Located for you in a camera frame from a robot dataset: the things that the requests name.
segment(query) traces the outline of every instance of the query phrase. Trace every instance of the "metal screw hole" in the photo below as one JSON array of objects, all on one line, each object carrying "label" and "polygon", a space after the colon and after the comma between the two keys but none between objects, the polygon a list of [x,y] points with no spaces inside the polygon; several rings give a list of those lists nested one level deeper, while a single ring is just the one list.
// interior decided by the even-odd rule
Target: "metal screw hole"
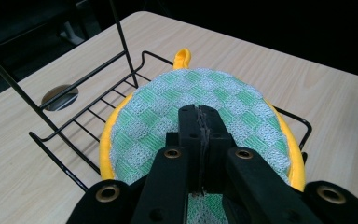
[{"label": "metal screw hole", "polygon": [[235,155],[241,159],[251,159],[253,157],[253,153],[245,149],[237,150]]},{"label": "metal screw hole", "polygon": [[182,155],[182,153],[177,149],[168,149],[164,152],[165,157],[170,159],[178,158]]},{"label": "metal screw hole", "polygon": [[317,188],[317,193],[321,196],[321,198],[330,203],[344,204],[347,201],[342,193],[327,186],[319,186]]},{"label": "metal screw hole", "polygon": [[100,203],[110,203],[120,195],[120,188],[116,185],[103,186],[95,195],[95,198]]}]

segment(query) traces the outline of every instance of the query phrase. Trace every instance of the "woven cloth pad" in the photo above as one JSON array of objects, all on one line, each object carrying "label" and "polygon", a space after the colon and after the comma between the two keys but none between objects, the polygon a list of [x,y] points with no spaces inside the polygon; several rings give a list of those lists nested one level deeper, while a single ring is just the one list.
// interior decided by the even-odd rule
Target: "woven cloth pad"
[{"label": "woven cloth pad", "polygon": [[[237,146],[256,150],[288,184],[287,139],[262,94],[228,73],[208,68],[172,70],[133,93],[111,131],[115,179],[131,184],[148,174],[165,146],[166,133],[178,132],[178,109],[184,105],[215,108]],[[189,195],[187,222],[227,222],[221,198]]]}]

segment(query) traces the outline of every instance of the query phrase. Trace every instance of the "black wire rack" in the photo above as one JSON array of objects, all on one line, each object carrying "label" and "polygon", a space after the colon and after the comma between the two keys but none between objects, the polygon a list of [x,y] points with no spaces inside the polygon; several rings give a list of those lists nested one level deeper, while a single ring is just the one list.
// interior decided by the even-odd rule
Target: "black wire rack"
[{"label": "black wire rack", "polygon": [[[79,122],[79,119],[84,116],[86,113],[91,114],[92,116],[94,116],[97,120],[101,121],[102,123],[105,123],[106,120],[100,116],[96,111],[94,111],[92,108],[99,103],[105,104],[107,106],[109,106],[112,110],[115,109],[116,107],[114,105],[112,105],[111,103],[109,103],[108,101],[104,100],[104,97],[108,94],[116,94],[118,97],[122,97],[122,99],[124,99],[125,97],[127,97],[126,92],[128,91],[121,91],[120,90],[120,86],[122,85],[126,85],[127,87],[133,88],[134,90],[138,89],[138,87],[140,86],[139,83],[140,81],[143,82],[149,82],[150,79],[147,78],[146,76],[141,75],[141,70],[145,65],[145,56],[151,56],[152,58],[155,58],[159,61],[161,61],[162,63],[166,63],[169,65],[173,65],[173,63],[169,60],[166,60],[160,56],[158,56],[157,54],[154,54],[152,52],[149,52],[147,50],[142,52],[142,62],[141,64],[137,67],[137,68],[133,68],[132,66],[132,61],[131,61],[131,57],[127,48],[127,43],[124,37],[124,33],[123,30],[121,28],[121,24],[120,24],[120,20],[117,16],[117,12],[116,12],[116,8],[113,4],[112,1],[110,1],[111,4],[111,8],[114,14],[114,18],[115,18],[115,22],[116,22],[116,27],[118,30],[118,34],[121,40],[121,44],[123,47],[123,50],[114,55],[110,60],[108,60],[107,62],[103,63],[102,65],[100,65],[99,67],[97,67],[96,69],[94,69],[93,71],[91,71],[90,73],[86,74],[85,76],[83,76],[82,78],[80,78],[79,80],[77,80],[76,82],[74,82],[72,85],[67,86],[64,90],[61,90],[60,92],[56,93],[53,97],[51,97],[50,99],[48,99],[46,102],[42,103],[41,105],[37,105],[32,99],[31,97],[18,85],[18,83],[12,78],[12,75],[8,72],[8,70],[3,66],[2,63],[0,63],[0,75],[1,77],[21,96],[21,98],[34,110],[34,112],[39,115],[39,117],[46,122],[46,124],[52,129],[53,133],[50,134],[48,137],[45,138],[41,138],[39,137],[36,133],[34,132],[29,132],[29,135],[32,137],[32,139],[34,139],[34,141],[46,152],[46,154],[73,180],[75,181],[79,187],[81,187],[84,191],[87,191],[89,188],[86,186],[86,184],[84,184],[79,177],[77,177],[77,175],[75,175],[71,169],[68,168],[68,166],[66,164],[64,164],[64,162],[62,162],[60,160],[60,158],[53,152],[53,150],[51,150],[48,146],[47,146],[47,142],[51,141],[54,137],[59,137],[61,138],[61,140],[69,147],[71,148],[76,155],[83,160],[87,165],[89,165],[89,167],[91,169],[93,169],[98,175],[100,175],[100,168],[98,167],[98,165],[96,165],[96,163],[94,161],[92,161],[88,155],[85,154],[84,149],[80,148],[81,146],[76,146],[71,140],[70,138],[64,133],[64,130],[67,129],[69,126],[74,125],[79,129],[79,131],[82,131],[83,133],[87,134],[88,136],[90,136],[93,141],[96,142],[96,145],[99,144],[100,142],[100,136],[98,134],[93,133],[92,131],[90,131],[86,125],[82,124],[81,122]],[[50,106],[56,104],[58,101],[62,100],[62,97],[65,97],[66,95],[68,95],[71,91],[73,91],[74,89],[76,89],[78,86],[80,86],[81,84],[83,84],[84,82],[86,82],[87,80],[89,80],[91,77],[94,77],[95,75],[97,75],[99,72],[101,72],[102,70],[104,70],[104,68],[106,68],[108,65],[110,65],[111,63],[116,62],[118,59],[125,57],[127,59],[128,62],[128,66],[130,68],[130,72],[124,76],[119,82],[114,83],[111,88],[109,88],[108,90],[106,90],[103,94],[101,94],[100,96],[96,97],[91,103],[89,103],[86,107],[82,108],[80,111],[78,111],[73,117],[71,117],[70,119],[68,119],[63,125],[61,125],[60,127],[58,127],[46,114],[45,111],[47,108],[49,108]],[[299,122],[301,122],[302,124],[304,124],[307,127],[307,130],[305,132],[305,134],[303,135],[300,143],[299,143],[299,148],[302,149],[302,147],[304,146],[304,144],[306,143],[307,139],[310,136],[310,133],[312,131],[311,125],[309,122],[307,122],[305,119],[296,116],[290,112],[287,112],[283,109],[280,109],[279,107],[274,106],[277,111],[289,118],[295,119]],[[303,155],[303,160],[304,162],[306,161],[307,158],[307,154],[305,152],[302,152]]]}]

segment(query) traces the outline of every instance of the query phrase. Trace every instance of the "wooden table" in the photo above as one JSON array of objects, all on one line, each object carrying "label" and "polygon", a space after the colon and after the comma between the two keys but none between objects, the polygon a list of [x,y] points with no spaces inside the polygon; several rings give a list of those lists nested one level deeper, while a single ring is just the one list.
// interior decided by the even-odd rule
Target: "wooden table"
[{"label": "wooden table", "polygon": [[[303,148],[309,153],[307,181],[326,180],[358,197],[358,76],[149,12],[134,13],[121,24],[135,65],[140,64],[143,50],[172,60],[177,50],[188,48],[191,68],[208,67],[235,75],[263,92],[277,107],[309,121],[313,131]],[[39,104],[47,91],[84,76],[119,48],[113,26],[20,85]],[[145,72],[153,78],[171,69],[150,61]],[[71,106],[48,115],[57,123],[63,122],[65,116],[115,83],[117,77],[111,74],[126,70],[125,60],[107,67],[101,77],[80,88]],[[301,136],[304,126],[287,122],[295,136]],[[46,156],[28,132],[47,136],[51,129],[16,92],[2,92],[0,223],[64,223],[84,191]],[[82,141],[79,139],[79,144],[87,144]],[[64,158],[73,158],[61,150],[62,145],[55,141],[49,147]],[[68,163],[89,185],[100,180],[89,168],[82,168],[80,160],[69,159]]]}]

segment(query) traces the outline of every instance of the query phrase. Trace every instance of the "wire dish rack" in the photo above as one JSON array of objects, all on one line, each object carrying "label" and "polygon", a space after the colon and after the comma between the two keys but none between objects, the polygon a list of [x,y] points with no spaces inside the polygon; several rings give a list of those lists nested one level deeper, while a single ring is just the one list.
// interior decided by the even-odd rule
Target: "wire dish rack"
[{"label": "wire dish rack", "polygon": [[[124,37],[123,30],[121,28],[120,20],[118,18],[116,8],[112,1],[110,1],[111,8],[114,14],[116,27],[118,30],[118,34],[120,37],[120,41],[123,47],[123,50],[114,55],[110,60],[106,61],[105,63],[101,64],[99,67],[95,68],[90,73],[86,74],[73,84],[67,86],[63,90],[60,90],[59,92],[56,92],[54,96],[47,99],[46,102],[42,103],[41,105],[37,105],[30,96],[17,84],[16,81],[11,78],[10,73],[5,69],[5,67],[0,63],[0,75],[4,78],[4,80],[22,97],[22,99],[40,116],[40,118],[43,119],[44,122],[52,129],[52,133],[47,137],[39,137],[34,132],[29,132],[29,135],[34,139],[34,141],[47,153],[47,155],[73,180],[76,184],[78,184],[79,187],[81,187],[84,191],[87,191],[89,187],[76,175],[70,168],[68,168],[68,165],[66,162],[63,162],[60,157],[54,152],[53,149],[50,149],[48,147],[48,142],[52,141],[53,138],[59,138],[60,141],[63,141],[69,148],[71,148],[75,154],[80,158],[82,161],[84,161],[93,171],[97,173],[97,175],[100,175],[100,168],[95,162],[95,158],[90,158],[90,145],[87,146],[77,146],[73,142],[73,135],[69,137],[68,134],[64,133],[66,129],[73,128],[73,126],[76,127],[76,134],[86,134],[89,136],[92,141],[95,142],[94,149],[98,152],[99,150],[99,142],[101,137],[102,130],[99,130],[97,132],[94,132],[90,130],[87,127],[86,124],[82,123],[82,117],[83,116],[93,116],[95,119],[99,120],[102,124],[106,122],[106,118],[101,116],[98,111],[94,110],[93,107],[97,104],[103,104],[111,108],[111,110],[114,110],[118,104],[112,104],[112,101],[106,100],[106,96],[114,94],[115,95],[115,101],[120,101],[119,99],[124,99],[127,97],[127,95],[140,86],[140,83],[147,83],[150,81],[149,78],[146,76],[141,75],[142,68],[145,65],[145,56],[150,56],[154,59],[159,60],[163,64],[173,65],[173,63],[169,60],[166,60],[157,54],[154,54],[149,51],[143,51],[142,52],[142,62],[141,64],[133,68],[131,57],[127,48],[127,43]],[[76,95],[71,95],[74,90],[81,84],[85,83],[87,80],[89,80],[91,77],[94,77],[98,75],[102,70],[104,70],[108,65],[111,63],[116,62],[118,59],[125,57],[127,60],[128,67],[130,69],[130,72],[124,76],[122,79],[120,79],[117,83],[113,83],[113,85],[106,90],[103,94],[97,96],[94,98],[93,101],[91,101],[87,106],[82,108],[80,111],[78,111],[74,116],[69,118],[64,124],[61,126],[57,126],[47,115],[46,115],[46,109],[50,108],[51,106],[57,104],[57,102],[61,102],[63,99],[67,104],[70,104],[76,99]],[[302,124],[304,124],[307,128],[305,131],[302,139],[299,142],[299,148],[302,149],[304,144],[306,143],[308,137],[311,133],[311,125],[303,118],[296,116],[290,112],[287,112],[283,109],[280,109],[279,107],[274,106],[277,111],[291,119],[295,119]],[[305,152],[302,152],[303,160],[306,161],[307,154]]]}]

